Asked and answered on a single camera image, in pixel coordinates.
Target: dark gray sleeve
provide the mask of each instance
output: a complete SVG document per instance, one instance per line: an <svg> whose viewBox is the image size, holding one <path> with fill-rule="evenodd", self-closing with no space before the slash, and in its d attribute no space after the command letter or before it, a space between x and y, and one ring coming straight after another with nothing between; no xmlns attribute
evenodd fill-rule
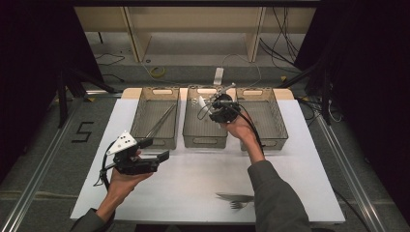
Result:
<svg viewBox="0 0 410 232"><path fill-rule="evenodd" d="M95 209L90 209L87 214L79 218L71 232L95 232L95 231L106 231L114 220L114 214L111 216L109 221L105 223L99 216L96 215Z"/></svg>
<svg viewBox="0 0 410 232"><path fill-rule="evenodd" d="M269 161L254 163L248 174L255 192L256 231L310 231L299 196Z"/></svg>

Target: silver fork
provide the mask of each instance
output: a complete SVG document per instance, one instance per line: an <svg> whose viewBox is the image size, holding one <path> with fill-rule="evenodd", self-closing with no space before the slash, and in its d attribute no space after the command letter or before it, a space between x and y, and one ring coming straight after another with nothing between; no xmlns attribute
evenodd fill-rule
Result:
<svg viewBox="0 0 410 232"><path fill-rule="evenodd" d="M231 209L239 210L239 209L247 207L248 203L249 202L231 201L229 204L231 206Z"/></svg>

